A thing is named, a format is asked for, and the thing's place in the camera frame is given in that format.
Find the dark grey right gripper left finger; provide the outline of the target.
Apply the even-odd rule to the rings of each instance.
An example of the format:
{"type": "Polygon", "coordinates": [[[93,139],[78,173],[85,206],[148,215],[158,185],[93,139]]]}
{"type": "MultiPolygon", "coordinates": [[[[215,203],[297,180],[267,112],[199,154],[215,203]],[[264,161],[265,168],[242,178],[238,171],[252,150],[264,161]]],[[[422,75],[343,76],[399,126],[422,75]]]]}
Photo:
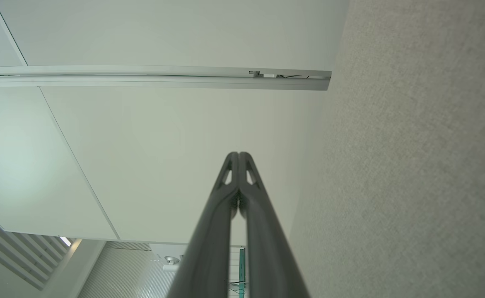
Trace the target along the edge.
{"type": "Polygon", "coordinates": [[[176,271],[169,298],[226,298],[230,233],[237,210],[239,154],[229,153],[176,271]]]}

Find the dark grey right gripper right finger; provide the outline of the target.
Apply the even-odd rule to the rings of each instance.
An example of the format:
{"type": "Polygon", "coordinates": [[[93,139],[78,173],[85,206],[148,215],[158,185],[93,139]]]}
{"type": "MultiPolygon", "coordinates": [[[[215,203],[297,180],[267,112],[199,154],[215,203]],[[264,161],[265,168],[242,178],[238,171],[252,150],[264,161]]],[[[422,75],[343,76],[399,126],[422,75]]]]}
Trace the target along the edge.
{"type": "Polygon", "coordinates": [[[240,153],[241,214],[247,224],[249,290],[252,298],[308,298],[297,266],[257,166],[240,153]]]}

